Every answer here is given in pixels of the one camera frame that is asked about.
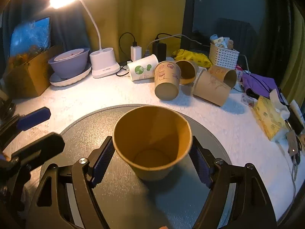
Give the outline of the brown paper cup lying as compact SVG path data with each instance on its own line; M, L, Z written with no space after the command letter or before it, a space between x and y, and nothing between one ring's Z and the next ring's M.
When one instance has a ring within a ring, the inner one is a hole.
M193 95L218 106L223 106L229 97L231 88L203 70L193 86Z

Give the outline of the purple cloth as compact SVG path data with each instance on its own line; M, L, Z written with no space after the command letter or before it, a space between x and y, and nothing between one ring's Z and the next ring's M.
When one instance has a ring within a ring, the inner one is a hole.
M276 90L280 101L283 101L280 96L281 89L279 89L273 78L244 72L242 74L241 80L247 96L256 100L258 100L259 96L269 98L270 93L273 90Z

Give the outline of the yellow curtain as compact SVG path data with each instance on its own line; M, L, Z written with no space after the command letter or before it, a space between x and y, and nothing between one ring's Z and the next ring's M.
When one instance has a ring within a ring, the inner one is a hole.
M288 102L295 100L301 106L304 101L304 18L295 4L293 8L293 42L280 88Z
M83 11L92 50L114 49L118 62L130 56L133 41L143 50L159 33L182 33L186 0L83 0L94 18Z

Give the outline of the black power adapter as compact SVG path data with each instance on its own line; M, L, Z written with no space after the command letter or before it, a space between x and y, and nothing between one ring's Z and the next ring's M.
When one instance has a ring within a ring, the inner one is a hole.
M159 62L166 60L166 44L156 41L152 44L152 52Z

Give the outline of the round grey placemat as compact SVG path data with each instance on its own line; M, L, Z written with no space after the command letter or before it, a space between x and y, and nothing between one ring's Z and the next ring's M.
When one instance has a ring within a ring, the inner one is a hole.
M64 151L48 164L67 166L89 156L113 133L119 118L132 109L132 105L113 106L78 119L62 132ZM191 228L208 194L189 157L164 179L143 182L114 154L102 182L94 189L111 228Z

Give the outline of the white charger plug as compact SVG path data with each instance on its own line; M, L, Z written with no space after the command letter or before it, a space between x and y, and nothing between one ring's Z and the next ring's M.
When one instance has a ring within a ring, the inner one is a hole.
M137 61L142 58L142 48L140 46L131 46L130 53L132 61Z

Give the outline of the yellow curtain left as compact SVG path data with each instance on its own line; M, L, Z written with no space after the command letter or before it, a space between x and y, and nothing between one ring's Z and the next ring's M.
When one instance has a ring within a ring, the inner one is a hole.
M159 33L182 33L186 0L83 0L94 18L83 11L92 50L114 49L118 62L130 56L133 41L143 50Z

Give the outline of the brown cardboard box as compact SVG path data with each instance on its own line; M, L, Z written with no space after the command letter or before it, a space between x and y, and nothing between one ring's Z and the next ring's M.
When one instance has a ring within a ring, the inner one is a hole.
M61 45L52 46L31 60L4 74L7 94L12 99L34 98L40 96L49 86L54 73L48 60L63 52Z

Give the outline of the yellow curtain right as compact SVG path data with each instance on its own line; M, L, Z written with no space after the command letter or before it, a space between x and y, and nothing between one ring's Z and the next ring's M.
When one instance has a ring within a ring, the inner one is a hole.
M293 42L280 88L288 102L295 100L301 106L304 101L304 18L295 4L293 8Z

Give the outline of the brown paper cup with drawings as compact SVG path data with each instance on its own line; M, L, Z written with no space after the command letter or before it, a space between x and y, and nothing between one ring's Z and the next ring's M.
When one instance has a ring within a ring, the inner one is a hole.
M175 99L179 93L181 70L172 61L162 61L155 68L155 95L164 101Z

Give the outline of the white plate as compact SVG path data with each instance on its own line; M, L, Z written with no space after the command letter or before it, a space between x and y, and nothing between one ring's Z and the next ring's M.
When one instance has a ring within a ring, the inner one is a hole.
M90 63L87 63L84 71L81 74L71 77L69 79L62 79L57 74L53 73L49 78L50 84L55 87L64 87L64 86L69 86L69 85L75 84L78 81L81 81L82 79L87 77L91 73L91 70L92 70L91 66L92 65Z

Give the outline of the small device with red led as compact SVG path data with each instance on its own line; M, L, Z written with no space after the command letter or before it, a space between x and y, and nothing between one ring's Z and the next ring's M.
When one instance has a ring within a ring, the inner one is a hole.
M288 141L288 153L290 157L295 156L299 152L297 136L294 130L289 131L286 134Z

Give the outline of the white desk lamp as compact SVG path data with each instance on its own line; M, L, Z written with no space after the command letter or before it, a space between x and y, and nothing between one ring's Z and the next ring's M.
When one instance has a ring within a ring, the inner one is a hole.
M59 9L68 6L77 0L50 0L50 6L54 9ZM113 48L102 48L101 35L98 26L87 8L83 0L79 0L89 15L98 35L99 40L99 50L92 52L89 57L92 66L92 76L96 79L101 77L110 76L119 71L120 67L115 59Z

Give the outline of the yellow tissue pack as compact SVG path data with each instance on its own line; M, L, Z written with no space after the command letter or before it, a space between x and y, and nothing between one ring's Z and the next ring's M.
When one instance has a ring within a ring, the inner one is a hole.
M256 122L270 141L279 141L286 136L288 133L286 123L275 110L270 99L260 96L253 110Z

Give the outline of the brown paper cup open end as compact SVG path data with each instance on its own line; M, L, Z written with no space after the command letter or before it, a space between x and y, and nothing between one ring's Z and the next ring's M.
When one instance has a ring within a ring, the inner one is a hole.
M198 65L194 61L189 60L178 60L176 64L181 71L179 83L181 85L192 83L197 76Z

